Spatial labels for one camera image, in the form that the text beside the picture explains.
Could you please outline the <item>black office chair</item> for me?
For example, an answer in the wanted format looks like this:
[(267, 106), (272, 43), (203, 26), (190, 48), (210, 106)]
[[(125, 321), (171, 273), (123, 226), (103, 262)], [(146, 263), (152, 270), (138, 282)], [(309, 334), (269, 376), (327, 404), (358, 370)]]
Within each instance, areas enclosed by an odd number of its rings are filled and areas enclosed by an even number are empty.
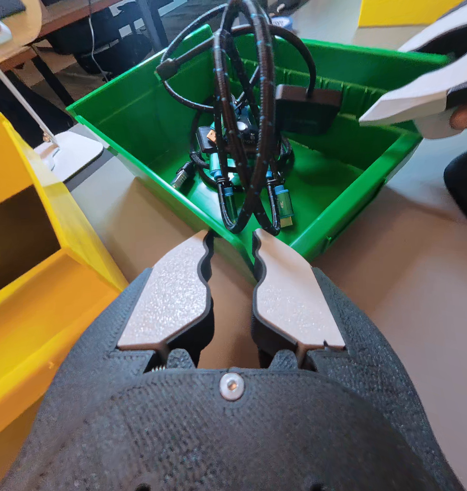
[(136, 1), (115, 3), (46, 35), (54, 51), (72, 55), (90, 75), (107, 80), (133, 68), (153, 45)]

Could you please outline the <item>yellow plastic bin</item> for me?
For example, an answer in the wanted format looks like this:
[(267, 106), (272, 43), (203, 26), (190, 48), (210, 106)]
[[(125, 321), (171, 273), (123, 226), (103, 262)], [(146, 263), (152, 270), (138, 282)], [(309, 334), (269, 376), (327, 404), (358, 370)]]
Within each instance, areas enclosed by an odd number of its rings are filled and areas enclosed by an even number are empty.
[(362, 1), (358, 27), (429, 25), (461, 1)]
[(0, 475), (71, 347), (127, 285), (65, 184), (0, 113)]

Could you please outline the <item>black foam pad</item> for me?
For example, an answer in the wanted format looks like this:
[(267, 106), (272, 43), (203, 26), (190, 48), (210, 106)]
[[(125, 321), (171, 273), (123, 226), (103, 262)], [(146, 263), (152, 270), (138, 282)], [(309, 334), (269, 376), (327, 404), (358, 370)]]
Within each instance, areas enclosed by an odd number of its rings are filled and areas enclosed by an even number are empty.
[(467, 218), (467, 151), (447, 165), (444, 170), (444, 183), (458, 208)]

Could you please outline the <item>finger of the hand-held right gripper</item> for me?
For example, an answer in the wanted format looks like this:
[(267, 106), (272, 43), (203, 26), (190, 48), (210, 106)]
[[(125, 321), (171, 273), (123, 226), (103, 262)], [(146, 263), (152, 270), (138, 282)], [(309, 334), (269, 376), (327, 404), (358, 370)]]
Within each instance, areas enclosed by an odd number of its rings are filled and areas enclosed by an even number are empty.
[(431, 54), (466, 54), (467, 1), (463, 1), (441, 16), (398, 50)]
[(447, 109), (447, 91), (467, 81), (467, 55), (384, 94), (359, 119), (362, 126), (413, 121), (416, 127), (450, 127), (458, 108)]

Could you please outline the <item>wooden office desk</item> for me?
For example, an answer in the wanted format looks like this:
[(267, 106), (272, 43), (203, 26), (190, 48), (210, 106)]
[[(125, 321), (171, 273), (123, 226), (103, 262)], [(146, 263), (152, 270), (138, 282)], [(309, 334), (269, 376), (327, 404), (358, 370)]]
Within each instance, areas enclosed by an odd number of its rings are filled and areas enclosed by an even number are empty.
[[(38, 37), (20, 48), (4, 45), (0, 47), (0, 69), (15, 71), (25, 63), (31, 63), (42, 79), (52, 89), (55, 96), (64, 107), (69, 106), (80, 95), (72, 96), (57, 72), (65, 70), (67, 65), (77, 63), (72, 55), (61, 55), (54, 51), (46, 40), (46, 35), (70, 25), (80, 19), (89, 17), (92, 12), (101, 11), (122, 1), (40, 1), (42, 10), (42, 28)], [(142, 18), (149, 33), (154, 51), (160, 51), (168, 44), (159, 9), (170, 1), (136, 1), (142, 11)], [(90, 75), (107, 81), (105, 76)]]

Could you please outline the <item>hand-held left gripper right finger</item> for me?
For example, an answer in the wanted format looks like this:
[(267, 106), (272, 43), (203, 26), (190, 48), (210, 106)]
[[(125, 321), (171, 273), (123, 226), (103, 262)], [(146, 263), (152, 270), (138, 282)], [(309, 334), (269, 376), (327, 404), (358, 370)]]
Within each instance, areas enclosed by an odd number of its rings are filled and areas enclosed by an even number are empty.
[(307, 353), (346, 343), (310, 263), (259, 228), (253, 232), (257, 284), (253, 294), (253, 340), (267, 353)]

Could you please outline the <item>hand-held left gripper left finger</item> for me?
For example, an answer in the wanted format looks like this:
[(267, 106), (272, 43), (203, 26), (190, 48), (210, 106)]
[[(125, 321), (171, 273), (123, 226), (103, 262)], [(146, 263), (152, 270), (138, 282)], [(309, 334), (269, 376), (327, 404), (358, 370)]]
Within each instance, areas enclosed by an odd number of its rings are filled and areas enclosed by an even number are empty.
[(151, 268), (117, 342), (121, 351), (201, 351), (212, 340), (214, 319), (208, 284), (214, 233), (201, 230)]

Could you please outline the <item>black adapter box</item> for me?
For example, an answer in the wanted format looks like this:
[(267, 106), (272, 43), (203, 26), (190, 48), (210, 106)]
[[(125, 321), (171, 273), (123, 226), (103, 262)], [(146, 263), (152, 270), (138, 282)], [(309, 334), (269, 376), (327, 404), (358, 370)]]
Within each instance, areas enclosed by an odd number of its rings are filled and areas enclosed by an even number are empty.
[[(253, 34), (254, 28), (248, 24), (233, 27), (230, 31), (219, 30), (215, 36), (205, 40), (198, 46), (187, 51), (177, 58), (169, 58), (169, 53), (174, 52), (183, 39), (192, 31), (194, 23), (184, 29), (164, 52), (161, 62), (157, 66), (157, 76), (162, 81), (165, 89), (179, 103), (203, 113), (214, 113), (213, 106), (194, 103), (184, 99), (176, 93), (169, 85), (168, 80), (174, 77), (179, 68), (208, 49), (216, 49), (225, 46), (225, 51), (230, 57), (231, 64), (235, 66), (239, 80), (242, 82), (244, 92), (238, 100), (242, 104), (244, 99), (250, 101), (253, 95), (253, 88), (263, 80), (261, 71), (267, 64), (265, 56), (259, 58), (258, 66), (251, 79), (245, 78), (245, 71), (242, 61), (237, 52), (234, 39), (245, 34)], [(340, 90), (316, 88), (316, 64), (308, 47), (295, 34), (286, 28), (267, 24), (266, 30), (289, 44), (291, 44), (304, 59), (309, 71), (309, 85), (307, 88), (298, 85), (280, 84), (276, 87), (276, 130), (278, 132), (295, 132), (303, 134), (324, 134), (332, 125), (336, 114), (341, 108), (342, 92)]]

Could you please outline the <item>green plastic bin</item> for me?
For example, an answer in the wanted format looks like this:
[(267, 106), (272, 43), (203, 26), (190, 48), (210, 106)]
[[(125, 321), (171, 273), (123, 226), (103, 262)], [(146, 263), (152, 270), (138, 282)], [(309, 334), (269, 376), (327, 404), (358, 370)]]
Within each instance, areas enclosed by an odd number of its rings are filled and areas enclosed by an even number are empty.
[[(394, 171), (421, 142), (412, 122), (360, 126), (359, 118), (387, 91), (448, 64), (447, 57), (422, 52), (343, 45), (304, 39), (316, 64), (316, 87), (342, 92), (340, 113), (321, 136), (289, 133), (294, 164), (290, 191), (294, 224), (279, 239), (312, 261), (336, 241), (372, 202)], [(235, 250), (253, 263), (252, 217), (238, 235), (226, 230), (215, 189), (195, 176), (184, 191), (169, 184), (188, 161), (196, 113), (175, 101), (155, 74), (162, 52), (70, 105), (68, 112), (125, 158), (126, 167), (193, 230), (214, 230), (226, 255)]]

